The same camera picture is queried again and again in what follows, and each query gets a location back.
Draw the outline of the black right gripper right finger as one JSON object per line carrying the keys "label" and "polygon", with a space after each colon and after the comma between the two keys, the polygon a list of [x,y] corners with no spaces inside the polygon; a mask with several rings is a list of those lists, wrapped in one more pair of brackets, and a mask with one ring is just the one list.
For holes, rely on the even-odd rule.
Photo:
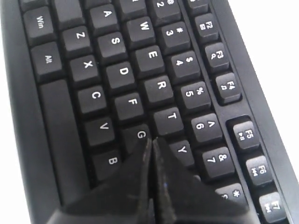
{"label": "black right gripper right finger", "polygon": [[192,175],[162,137],[153,140],[155,207],[159,224],[257,224],[257,215],[224,199]]}

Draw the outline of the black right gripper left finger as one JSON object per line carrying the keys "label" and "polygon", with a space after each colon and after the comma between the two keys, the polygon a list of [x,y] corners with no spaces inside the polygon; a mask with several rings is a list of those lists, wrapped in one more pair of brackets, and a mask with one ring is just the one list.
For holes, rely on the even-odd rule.
{"label": "black right gripper left finger", "polygon": [[56,209],[49,224],[148,224],[152,139],[135,145],[121,167],[89,193]]}

